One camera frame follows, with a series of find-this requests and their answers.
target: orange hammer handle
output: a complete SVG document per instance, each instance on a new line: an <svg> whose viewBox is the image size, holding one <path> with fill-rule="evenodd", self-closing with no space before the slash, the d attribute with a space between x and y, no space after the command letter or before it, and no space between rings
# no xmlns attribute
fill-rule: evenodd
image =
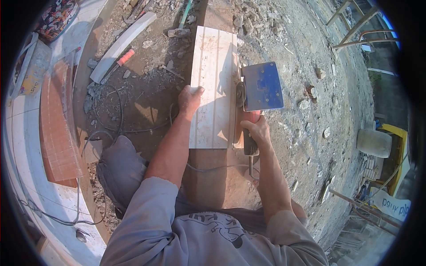
<svg viewBox="0 0 426 266"><path fill-rule="evenodd" d="M117 64L119 66L123 66L124 63L126 63L127 60L129 60L129 58L132 57L132 55L135 54L135 51L133 49L130 49L125 55L123 55L120 60L117 61Z"/></svg>

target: metal bar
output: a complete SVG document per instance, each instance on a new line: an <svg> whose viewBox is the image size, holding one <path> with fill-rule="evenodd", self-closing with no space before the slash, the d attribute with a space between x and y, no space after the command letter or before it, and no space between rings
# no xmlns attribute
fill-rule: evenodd
<svg viewBox="0 0 426 266"><path fill-rule="evenodd" d="M360 35L360 38L358 39L358 41L361 41L361 37L363 36L363 35L365 35L365 34L368 34L368 33L375 33L375 32L393 32L393 31L395 31L394 29L373 29L373 30L370 30L370 31L363 31L362 33L361 33L361 35Z"/></svg>
<svg viewBox="0 0 426 266"><path fill-rule="evenodd" d="M389 231L388 229L384 228L383 226L381 226L380 224L376 224L375 222L373 222L372 220L368 219L367 217L363 216L362 214L360 214L357 211L357 208L355 207L355 205L353 206L354 211L357 215L359 215L359 217L361 217L362 219L366 220L367 222L370 222L371 224L377 226L378 228L382 229L383 231L386 231L388 233L390 233L391 235L397 236L396 234L392 233L391 231Z"/></svg>
<svg viewBox="0 0 426 266"><path fill-rule="evenodd" d="M381 43L381 42L398 42L398 39L393 39L393 38L389 38L389 39L372 39L372 40L363 40L363 41L356 41L356 42L350 42L350 43L343 43L343 44L339 44L339 45L335 45L333 46L334 50L343 48L343 47L347 47L347 46L351 46L351 45L355 45L355 44L365 44L365 43Z"/></svg>
<svg viewBox="0 0 426 266"><path fill-rule="evenodd" d="M332 194L334 194L334 195L336 195L336 196L338 196L339 198L342 198L342 199L346 200L347 202L349 202L352 205L355 205L356 207L360 207L362 210L368 212L369 214L372 214L374 216L377 216L377 217L381 218L383 221L389 223L390 225L395 226L398 229L401 227L401 225L397 224L396 222L394 222L394 221L392 221L392 220L390 220L390 219L388 219L386 217L383 217L380 213L378 213L378 212L376 212L374 210L371 210L371 209L369 209L369 208L367 208L365 206L361 206L360 203L354 201L353 199L348 198L347 196L343 196L342 194L340 194L337 191L334 191L334 190L330 189L329 192L332 193Z"/></svg>

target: metal rod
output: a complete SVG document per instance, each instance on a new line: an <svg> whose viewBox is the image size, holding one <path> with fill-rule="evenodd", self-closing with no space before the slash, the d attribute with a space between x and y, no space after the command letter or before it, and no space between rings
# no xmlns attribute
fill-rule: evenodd
<svg viewBox="0 0 426 266"><path fill-rule="evenodd" d="M355 213L356 213L359 217L361 217L362 219L364 219L364 220L366 220L367 222L369 222L369 223L371 223L371 224L373 224L373 225L377 226L378 228L382 229L383 231L386 231L386 232L390 233L391 235L397 236L396 234L394 234L393 232L391 232L391 231L389 231L388 229L384 228L384 227L383 227L383 226L381 226L380 224L377 224L377 223L373 222L372 220L368 219L367 217L365 217L364 215L360 214L360 213L357 211L357 208L355 207L355 205L353 205L353 208L354 208L354 212L355 212Z"/></svg>
<svg viewBox="0 0 426 266"><path fill-rule="evenodd" d="M334 195L338 196L339 198L342 198L342 199L346 200L346 201L347 201L347 202L349 202L350 204L352 204L352 205L354 205L354 206L356 206L356 207L360 207L360 208L361 208L361 210L366 211L366 212L368 212L369 214L372 214L372 215L374 215L374 216L377 216L377 217L381 218L383 221L385 221L385 222L389 223L390 225L393 225L393 226L395 226L395 227L396 227L396 228L398 228L398 229L401 227L401 225L397 224L396 222L394 222L394 221L392 221L392 220L390 220L390 219L388 219L388 218L386 218L386 217L383 217L380 213L378 213L378 212L376 212L376 211L374 211L374 210L371 210L371 209L369 209L369 208L367 208L367 207L365 207L365 206L361 206L361 204L360 204L360 203L358 203L358 202L354 201L353 199L350 199L350 198L348 198L347 196L343 196L343 195L342 195L342 194L340 194L339 192L334 191L334 190L332 190L332 189L330 189L329 191L330 191L330 193L332 193L332 194L334 194Z"/></svg>
<svg viewBox="0 0 426 266"><path fill-rule="evenodd" d="M356 42L350 42L350 43L344 43L344 44L339 44L339 45L335 45L333 46L334 50L343 48L343 47L347 47L347 46L351 46L351 45L355 45L355 44L365 44L365 43L381 43L381 42L399 42L398 39L394 39L394 38L389 38L389 39L372 39L372 40L363 40L363 41L356 41Z"/></svg>

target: leg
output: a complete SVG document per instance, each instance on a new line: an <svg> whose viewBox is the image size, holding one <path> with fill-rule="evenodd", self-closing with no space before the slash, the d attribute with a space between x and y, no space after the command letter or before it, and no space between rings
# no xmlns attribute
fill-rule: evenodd
<svg viewBox="0 0 426 266"><path fill-rule="evenodd" d="M96 166L96 175L118 211L124 215L133 194L139 188L148 162L136 154L132 142L119 136L106 149Z"/></svg>

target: tile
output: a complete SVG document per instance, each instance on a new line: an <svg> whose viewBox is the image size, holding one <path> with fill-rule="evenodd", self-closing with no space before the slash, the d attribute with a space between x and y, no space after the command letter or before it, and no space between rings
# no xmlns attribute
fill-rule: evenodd
<svg viewBox="0 0 426 266"><path fill-rule="evenodd" d="M12 101L12 115L22 114L40 107L41 90L35 94L20 95Z"/></svg>

